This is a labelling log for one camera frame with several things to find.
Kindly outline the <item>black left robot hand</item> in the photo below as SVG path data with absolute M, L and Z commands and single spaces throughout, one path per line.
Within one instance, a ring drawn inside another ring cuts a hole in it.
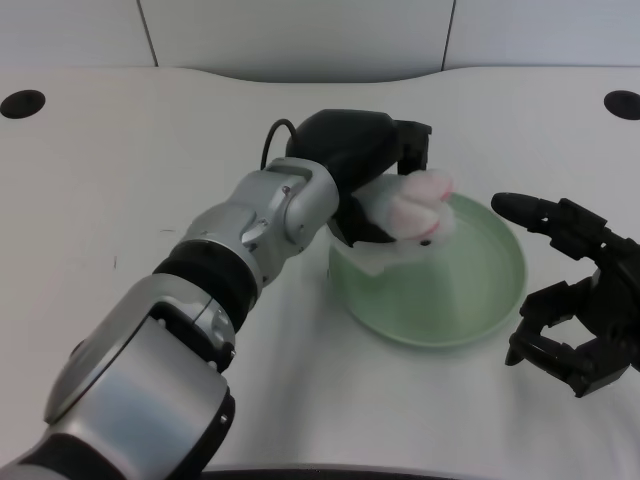
M 427 124 L 394 120 L 386 113 L 325 109 L 297 127 L 286 155 L 314 161 L 333 178 L 340 203 L 328 227 L 338 240 L 348 247 L 390 244 L 396 239 L 366 218 L 355 192 L 392 166 L 401 176 L 424 170 L 431 134 Z

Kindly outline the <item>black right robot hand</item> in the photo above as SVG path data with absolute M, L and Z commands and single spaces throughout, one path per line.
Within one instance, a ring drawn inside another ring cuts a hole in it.
M 578 398 L 639 366 L 639 245 L 613 233 L 604 218 L 562 198 L 557 202 L 497 193 L 491 207 L 573 260 L 591 259 L 594 274 L 529 294 L 509 338 L 505 363 L 528 361 L 569 385 Z M 546 328 L 577 319 L 593 336 L 577 347 L 543 336 Z

